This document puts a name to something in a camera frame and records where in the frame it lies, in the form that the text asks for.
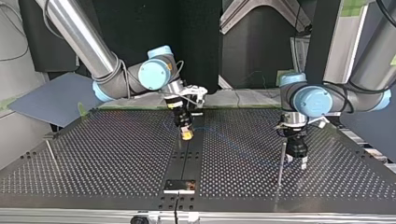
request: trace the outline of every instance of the vertical metal post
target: vertical metal post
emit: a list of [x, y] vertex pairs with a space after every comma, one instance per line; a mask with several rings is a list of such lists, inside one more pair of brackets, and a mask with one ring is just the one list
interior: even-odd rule
[[318, 0], [317, 2], [305, 66], [306, 79], [309, 84], [321, 84], [323, 81], [341, 2], [342, 0]]
[[280, 153], [279, 176], [277, 178], [277, 185], [282, 186], [283, 164], [285, 163], [287, 143], [282, 144], [282, 151]]

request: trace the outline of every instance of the silver robot arm segment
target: silver robot arm segment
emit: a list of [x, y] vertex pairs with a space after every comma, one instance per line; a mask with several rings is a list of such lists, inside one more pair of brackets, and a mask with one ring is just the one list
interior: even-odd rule
[[[92, 73], [92, 88], [102, 102], [129, 98], [147, 91], [162, 91], [175, 115], [181, 111], [181, 115], [190, 118], [187, 104], [192, 100], [188, 96], [203, 99], [207, 93], [205, 88], [182, 84], [174, 54], [168, 46], [150, 50], [147, 61], [127, 68], [123, 60], [107, 47], [76, 0], [36, 1]], [[175, 124], [181, 129], [183, 139], [192, 138], [192, 119], [188, 122], [176, 119]], [[183, 135], [186, 127], [189, 134]]]

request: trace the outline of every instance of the white wall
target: white wall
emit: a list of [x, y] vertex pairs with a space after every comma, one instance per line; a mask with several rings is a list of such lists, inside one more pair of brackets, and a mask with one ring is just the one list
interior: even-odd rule
[[[19, 11], [18, 0], [0, 0]], [[8, 9], [3, 10], [19, 25]], [[0, 11], [0, 60], [24, 53], [26, 39], [9, 23]], [[7, 62], [0, 62], [0, 101], [23, 95], [45, 83], [45, 77], [35, 72], [30, 53]], [[16, 160], [25, 151], [37, 146], [50, 126], [10, 110], [0, 110], [0, 169]]]

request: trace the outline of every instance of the robot end effector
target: robot end effector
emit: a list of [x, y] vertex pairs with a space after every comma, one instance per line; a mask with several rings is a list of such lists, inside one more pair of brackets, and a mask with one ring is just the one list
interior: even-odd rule
[[[120, 71], [120, 79], [114, 78], [111, 85], [98, 85], [93, 82], [93, 89], [96, 96], [103, 102], [115, 100], [129, 95], [132, 96], [149, 91], [159, 91], [164, 95], [167, 107], [171, 109], [175, 116], [175, 124], [180, 129], [183, 140], [191, 140], [193, 137], [192, 115], [189, 111], [189, 104], [202, 107], [207, 94], [207, 89], [198, 86], [184, 86], [179, 73], [184, 62], [175, 62], [174, 54], [170, 47], [163, 46], [152, 49], [148, 52], [148, 60], [144, 63], [136, 64], [127, 71]], [[105, 91], [118, 91], [117, 97], [108, 96]]]

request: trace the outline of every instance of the black cable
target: black cable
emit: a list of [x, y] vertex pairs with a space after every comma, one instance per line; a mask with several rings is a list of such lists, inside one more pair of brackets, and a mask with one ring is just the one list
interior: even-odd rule
[[390, 16], [382, 0], [376, 0], [376, 3], [378, 4], [378, 7], [381, 10], [382, 14], [384, 14], [384, 17], [390, 22], [390, 24], [392, 24], [396, 28], [396, 20]]
[[297, 65], [297, 71], [296, 72], [300, 72], [300, 63], [298, 61], [298, 57], [297, 57], [297, 47], [296, 47], [296, 36], [297, 36], [297, 23], [298, 23], [298, 17], [300, 16], [300, 10], [301, 10], [301, 5], [299, 5], [298, 7], [298, 11], [297, 11], [297, 16], [296, 16], [296, 22], [294, 23], [294, 55], [295, 55], [295, 60], [296, 60], [296, 65]]
[[236, 93], [236, 90], [233, 90], [233, 93], [235, 93], [236, 97], [238, 98], [238, 101], [236, 102], [236, 107], [240, 108], [239, 103], [241, 102], [241, 98], [239, 97], [238, 93]]
[[18, 55], [18, 56], [15, 56], [15, 57], [13, 57], [13, 58], [0, 59], [0, 63], [2, 63], [2, 62], [9, 62], [9, 61], [13, 61], [13, 60], [19, 59], [19, 58], [25, 56], [25, 55], [27, 54], [27, 52], [29, 52], [29, 47], [28, 47], [28, 46], [26, 47], [26, 50], [25, 50], [25, 52], [24, 52], [23, 54]]
[[326, 85], [319, 85], [319, 86], [326, 88], [328, 90], [334, 91], [335, 93], [340, 95], [344, 99], [344, 103], [346, 102], [347, 104], [349, 104], [349, 107], [350, 107], [350, 111], [348, 112], [349, 114], [353, 114], [355, 112], [355, 107], [353, 106], [352, 102], [350, 102], [350, 100], [347, 98], [347, 94], [343, 94], [340, 91], [330, 88], [329, 86], [326, 86]]
[[[1, 7], [7, 7], [8, 9], [10, 9], [10, 10], [18, 17], [18, 19], [21, 21], [21, 24], [22, 24], [22, 18], [21, 18], [21, 16], [18, 14], [18, 12], [17, 12], [12, 6], [10, 6], [10, 5], [6, 4], [6, 3], [0, 4], [0, 11], [2, 11], [2, 12], [5, 14], [6, 18], [7, 18], [8, 21], [12, 24], [12, 26], [13, 26], [23, 37], [26, 38], [26, 35], [23, 33], [23, 31], [20, 30], [20, 29], [18, 28], [18, 26], [12, 21], [12, 19], [6, 14], [6, 12], [3, 11], [3, 9], [1, 9]], [[27, 54], [27, 52], [29, 52], [29, 45], [28, 45], [27, 40], [26, 40], [26, 49], [25, 49], [25, 51], [24, 51], [21, 55], [18, 55], [18, 56], [12, 57], [12, 58], [0, 59], [0, 63], [1, 63], [1, 62], [9, 62], [9, 61], [13, 61], [13, 60], [19, 59], [19, 58], [25, 56], [25, 55]]]
[[392, 84], [390, 84], [389, 87], [385, 88], [384, 90], [379, 90], [379, 91], [366, 90], [364, 88], [358, 87], [357, 85], [355, 85], [351, 81], [349, 81], [348, 84], [351, 85], [353, 88], [350, 88], [350, 87], [346, 86], [345, 84], [333, 83], [333, 82], [330, 82], [330, 81], [323, 81], [323, 83], [328, 83], [328, 84], [331, 84], [331, 85], [346, 89], [348, 91], [354, 91], [356, 93], [361, 93], [361, 94], [379, 94], [379, 93], [384, 93], [384, 91], [390, 90], [396, 84], [396, 80], [393, 81]]
[[48, 19], [47, 19], [48, 10], [49, 10], [49, 3], [50, 3], [50, 0], [47, 0], [47, 1], [46, 1], [46, 4], [45, 4], [44, 7], [43, 7], [43, 20], [44, 20], [44, 23], [46, 24], [47, 29], [48, 29], [53, 35], [55, 35], [56, 37], [58, 37], [58, 38], [60, 38], [60, 39], [64, 39], [62, 36], [56, 34], [55, 31], [52, 30], [52, 28], [50, 28], [50, 24], [49, 24], [49, 21], [48, 21]]

